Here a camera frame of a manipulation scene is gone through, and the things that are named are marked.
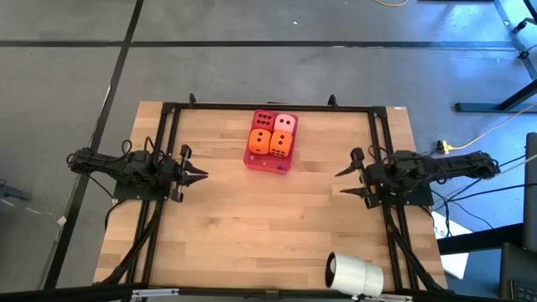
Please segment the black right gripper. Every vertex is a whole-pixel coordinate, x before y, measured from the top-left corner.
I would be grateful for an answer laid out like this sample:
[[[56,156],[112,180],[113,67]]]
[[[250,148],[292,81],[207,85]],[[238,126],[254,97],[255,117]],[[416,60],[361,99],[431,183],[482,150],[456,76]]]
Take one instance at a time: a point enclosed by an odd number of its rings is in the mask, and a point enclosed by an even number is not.
[[[365,166],[363,163],[365,157],[361,148],[354,148],[350,155],[352,162],[343,171],[337,173],[336,177],[358,171],[362,187],[343,189],[340,192],[362,197],[368,209],[378,206],[394,206],[395,194],[392,191],[393,183],[388,179],[384,164],[373,163]]]

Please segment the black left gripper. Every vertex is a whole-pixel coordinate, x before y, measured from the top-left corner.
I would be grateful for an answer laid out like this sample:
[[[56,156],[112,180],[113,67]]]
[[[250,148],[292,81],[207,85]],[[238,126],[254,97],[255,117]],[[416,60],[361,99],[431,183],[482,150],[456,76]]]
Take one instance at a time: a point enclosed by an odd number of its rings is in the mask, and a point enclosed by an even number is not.
[[[159,162],[161,179],[166,183],[175,182],[175,187],[172,190],[170,199],[178,203],[183,201],[183,186],[189,187],[195,182],[207,178],[207,175],[187,175],[188,172],[191,174],[207,174],[206,171],[197,169],[190,162],[191,153],[191,148],[188,145],[183,144],[180,148],[180,162],[172,159],[171,156],[167,154]]]

